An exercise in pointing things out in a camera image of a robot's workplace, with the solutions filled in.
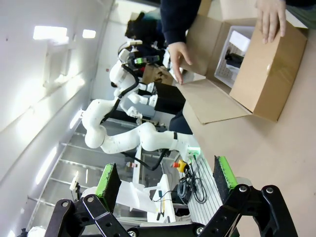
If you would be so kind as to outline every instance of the wooden table surface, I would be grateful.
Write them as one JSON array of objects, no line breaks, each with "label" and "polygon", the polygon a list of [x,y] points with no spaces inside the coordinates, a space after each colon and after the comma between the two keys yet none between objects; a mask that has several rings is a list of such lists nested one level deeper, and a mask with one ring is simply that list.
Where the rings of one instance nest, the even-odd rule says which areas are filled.
[{"label": "wooden table surface", "polygon": [[[316,235],[316,31],[309,41],[290,96],[277,123],[255,116],[202,125],[186,103],[183,112],[210,167],[226,156],[235,175],[256,189],[278,186],[298,235]],[[241,236],[259,236],[253,219],[243,217]]]}]

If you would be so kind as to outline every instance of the ceiling light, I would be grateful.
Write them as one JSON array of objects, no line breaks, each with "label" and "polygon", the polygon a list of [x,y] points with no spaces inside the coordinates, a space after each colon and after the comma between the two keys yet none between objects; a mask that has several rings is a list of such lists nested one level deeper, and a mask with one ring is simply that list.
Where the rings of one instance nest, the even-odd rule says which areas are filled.
[{"label": "ceiling light", "polygon": [[67,28],[56,26],[35,26],[33,39],[35,40],[65,40]]},{"label": "ceiling light", "polygon": [[49,165],[52,163],[52,161],[53,161],[53,159],[54,159],[56,154],[57,154],[57,147],[54,147],[50,151],[48,157],[46,158],[46,160],[45,160],[45,162],[43,164],[43,166],[40,168],[39,173],[36,176],[36,184],[37,185],[41,182],[44,174],[47,172],[47,170],[49,168]]},{"label": "ceiling light", "polygon": [[76,115],[74,116],[73,120],[71,120],[69,128],[73,129],[73,127],[76,125],[77,121],[79,120],[79,118],[81,117],[82,114],[82,110],[79,110]]},{"label": "ceiling light", "polygon": [[16,237],[15,233],[13,232],[13,230],[11,230],[9,232],[8,237]]},{"label": "ceiling light", "polygon": [[96,35],[95,31],[92,30],[83,30],[82,37],[85,39],[94,39]]}]

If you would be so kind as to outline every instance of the person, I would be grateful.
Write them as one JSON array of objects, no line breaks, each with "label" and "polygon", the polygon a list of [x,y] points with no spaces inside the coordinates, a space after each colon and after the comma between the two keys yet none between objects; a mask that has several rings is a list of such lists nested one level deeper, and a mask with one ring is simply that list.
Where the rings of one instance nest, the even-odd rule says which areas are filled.
[{"label": "person", "polygon": [[141,40],[143,44],[147,45],[157,41],[158,48],[165,48],[161,20],[154,19],[144,12],[141,12],[136,20],[130,20],[127,23],[125,36],[130,39]]},{"label": "person", "polygon": [[188,135],[193,134],[190,129],[190,126],[188,125],[188,122],[183,116],[183,110],[181,110],[179,113],[176,114],[175,117],[171,119],[170,124],[169,124],[169,131],[188,134]]},{"label": "person", "polygon": [[[183,81],[179,69],[180,57],[183,56],[189,65],[192,64],[185,44],[186,30],[192,25],[200,3],[201,0],[161,0],[162,30],[169,45],[170,60],[179,83]],[[287,5],[306,8],[315,4],[316,0],[257,0],[258,24],[263,34],[263,43],[274,40],[278,26],[281,36],[285,35]]]}]

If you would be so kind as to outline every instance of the black cable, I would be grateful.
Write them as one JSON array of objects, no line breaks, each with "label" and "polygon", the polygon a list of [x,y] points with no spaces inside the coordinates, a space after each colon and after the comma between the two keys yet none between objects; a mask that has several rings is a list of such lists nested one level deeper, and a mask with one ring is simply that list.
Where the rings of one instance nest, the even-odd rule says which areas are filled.
[{"label": "black cable", "polygon": [[167,151],[168,151],[168,149],[163,149],[163,150],[162,150],[161,155],[160,155],[160,157],[159,157],[157,163],[156,163],[153,167],[150,167],[150,166],[147,165],[145,162],[143,162],[142,160],[140,160],[140,159],[138,159],[138,158],[136,158],[136,157],[133,157],[133,156],[130,155],[129,153],[121,152],[121,154],[123,154],[124,156],[130,157],[130,158],[132,158],[132,159],[138,161],[141,165],[143,165],[143,166],[144,166],[145,168],[147,168],[148,170],[154,171],[154,170],[156,170],[156,169],[159,167],[159,165],[160,165],[162,159],[164,158],[164,156],[166,155]]},{"label": "black cable", "polygon": [[175,192],[175,193],[176,193],[177,191],[169,190],[168,192],[165,192],[165,194],[162,195],[161,198],[159,198],[158,200],[156,200],[156,201],[155,201],[155,200],[152,200],[152,201],[153,201],[153,202],[159,202],[167,193],[172,193],[172,192]]},{"label": "black cable", "polygon": [[125,44],[127,44],[127,42],[121,44],[121,46],[118,47],[118,56],[119,56],[119,54],[121,53],[121,51],[123,50],[123,49],[121,49],[121,48],[122,48]]},{"label": "black cable", "polygon": [[[207,200],[206,189],[203,185],[202,179],[200,178],[201,175],[198,165],[197,172],[199,177],[196,176],[193,167],[190,164],[189,168],[185,170],[185,176],[179,180],[177,194],[184,204],[188,204],[192,194],[199,204],[204,204]],[[201,197],[198,195],[198,186],[200,187]]]},{"label": "black cable", "polygon": [[126,95],[128,92],[130,92],[131,90],[135,89],[137,86],[138,86],[138,83],[139,83],[139,78],[138,76],[134,73],[133,70],[131,70],[128,66],[126,65],[122,65],[122,67],[124,68],[124,70],[126,70],[128,73],[130,73],[134,78],[135,78],[135,83],[129,87],[128,89],[124,90],[119,96],[118,96],[118,99],[116,100],[113,108],[111,109],[111,111],[105,115],[102,119],[101,122],[105,122],[108,118],[110,118],[112,116],[112,114],[114,113],[115,110],[117,110],[118,106],[119,106],[119,103],[120,103],[120,100],[121,98],[123,98],[124,95]]}]

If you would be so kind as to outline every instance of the black mount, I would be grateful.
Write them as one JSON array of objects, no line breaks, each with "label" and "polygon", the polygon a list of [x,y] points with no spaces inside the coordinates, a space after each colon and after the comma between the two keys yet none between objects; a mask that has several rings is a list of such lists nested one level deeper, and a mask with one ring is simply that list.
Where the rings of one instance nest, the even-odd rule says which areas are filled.
[{"label": "black mount", "polygon": [[126,231],[96,195],[78,202],[56,203],[45,237],[80,237],[84,227],[95,224],[103,237],[230,237],[242,216],[253,216],[262,237],[297,237],[292,218],[278,187],[262,190],[237,185],[206,226],[177,223],[137,226]]}]

